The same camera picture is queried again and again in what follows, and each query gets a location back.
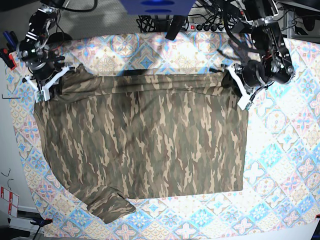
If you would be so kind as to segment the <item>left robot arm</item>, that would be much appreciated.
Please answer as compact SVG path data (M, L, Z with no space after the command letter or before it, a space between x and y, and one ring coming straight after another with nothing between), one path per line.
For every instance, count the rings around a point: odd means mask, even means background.
M254 48L237 39L228 26L228 13L233 5L231 0L222 2L223 23L229 38L247 52L257 53L260 61L249 60L245 65L233 67L244 89L251 93L256 87L266 88L276 82L287 84L295 70L290 52L285 45L281 28L274 17L279 14L273 0L238 0L242 19L252 26L251 40Z

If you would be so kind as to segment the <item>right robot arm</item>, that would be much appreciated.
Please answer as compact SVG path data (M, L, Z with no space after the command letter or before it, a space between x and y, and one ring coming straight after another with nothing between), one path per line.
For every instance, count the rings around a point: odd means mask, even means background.
M64 5L63 0L42 0L41 6L29 19L29 29L24 40L17 44L17 57L25 63L31 74L23 79L35 90L37 103L49 101L61 92L60 78L69 71L61 61L65 58L57 55L48 46L50 29L58 23L58 11Z

